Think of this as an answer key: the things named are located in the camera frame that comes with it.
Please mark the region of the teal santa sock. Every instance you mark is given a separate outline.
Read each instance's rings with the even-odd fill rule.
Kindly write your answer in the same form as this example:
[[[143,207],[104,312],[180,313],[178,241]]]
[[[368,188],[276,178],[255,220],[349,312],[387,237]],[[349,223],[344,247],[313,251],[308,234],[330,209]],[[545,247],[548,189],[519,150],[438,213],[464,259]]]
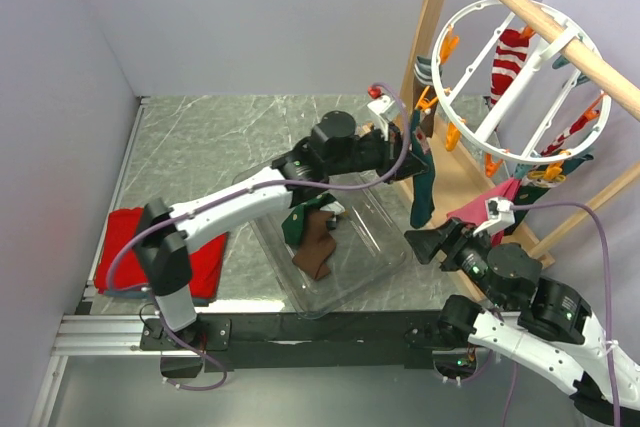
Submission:
[[[410,123],[411,152],[426,165],[426,170],[423,173],[413,176],[410,225],[414,229],[424,227],[431,220],[435,210],[433,199],[435,164],[426,134],[420,128],[420,122],[421,112],[414,110]]]

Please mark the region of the brown sock grey cuff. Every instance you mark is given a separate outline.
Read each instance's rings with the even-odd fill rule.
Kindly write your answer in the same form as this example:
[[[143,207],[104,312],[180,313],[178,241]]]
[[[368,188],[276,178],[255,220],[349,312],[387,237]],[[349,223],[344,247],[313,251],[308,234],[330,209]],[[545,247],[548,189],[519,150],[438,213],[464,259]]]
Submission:
[[[336,241],[327,227],[331,217],[331,213],[322,211],[314,211],[309,215],[302,241],[292,259],[293,264],[313,281],[319,281],[331,273],[327,260],[336,249]]]

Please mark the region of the green dotted duck sock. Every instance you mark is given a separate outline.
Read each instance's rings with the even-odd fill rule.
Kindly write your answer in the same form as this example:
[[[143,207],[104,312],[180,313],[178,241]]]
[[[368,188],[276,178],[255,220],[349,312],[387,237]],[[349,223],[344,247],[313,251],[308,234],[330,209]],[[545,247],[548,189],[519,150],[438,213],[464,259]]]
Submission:
[[[331,194],[323,193],[313,197],[294,207],[285,220],[281,223],[284,242],[292,247],[297,247],[302,241],[305,223],[309,215],[314,211],[329,212],[332,214],[329,224],[337,223],[336,218],[346,212],[345,207]]]

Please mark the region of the red white striped sock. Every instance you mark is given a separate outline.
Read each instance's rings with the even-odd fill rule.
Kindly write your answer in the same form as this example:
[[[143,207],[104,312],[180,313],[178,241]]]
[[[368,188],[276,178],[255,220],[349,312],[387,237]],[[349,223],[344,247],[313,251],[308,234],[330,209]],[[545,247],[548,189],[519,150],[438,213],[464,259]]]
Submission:
[[[499,36],[491,67],[489,106],[493,108],[521,72],[528,57],[529,44],[535,31],[505,29]]]

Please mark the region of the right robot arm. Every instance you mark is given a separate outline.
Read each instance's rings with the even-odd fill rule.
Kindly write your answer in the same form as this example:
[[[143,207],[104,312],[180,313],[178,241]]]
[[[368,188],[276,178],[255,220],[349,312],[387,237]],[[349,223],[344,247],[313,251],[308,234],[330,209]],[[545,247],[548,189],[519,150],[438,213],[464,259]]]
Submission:
[[[611,349],[606,331],[572,287],[542,274],[541,263],[517,243],[492,245],[472,224],[450,218],[432,230],[404,237],[416,259],[437,254],[445,272],[463,272],[486,299],[515,320],[497,318],[462,295],[445,302],[437,334],[447,346],[474,344],[493,350],[547,379],[585,416],[606,425],[639,423],[639,366]]]

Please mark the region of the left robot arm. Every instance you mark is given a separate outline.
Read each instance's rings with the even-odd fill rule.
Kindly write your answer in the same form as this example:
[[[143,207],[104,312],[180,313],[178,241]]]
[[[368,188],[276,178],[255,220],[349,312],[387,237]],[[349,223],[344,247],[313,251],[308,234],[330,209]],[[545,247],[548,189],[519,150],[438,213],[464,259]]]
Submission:
[[[330,189],[336,175],[374,171],[391,183],[426,171],[411,140],[392,122],[359,136],[354,118],[325,114],[310,134],[253,176],[206,197],[143,209],[133,251],[145,273],[164,336],[176,348],[193,346],[200,325],[192,302],[191,254],[240,224],[296,207]]]

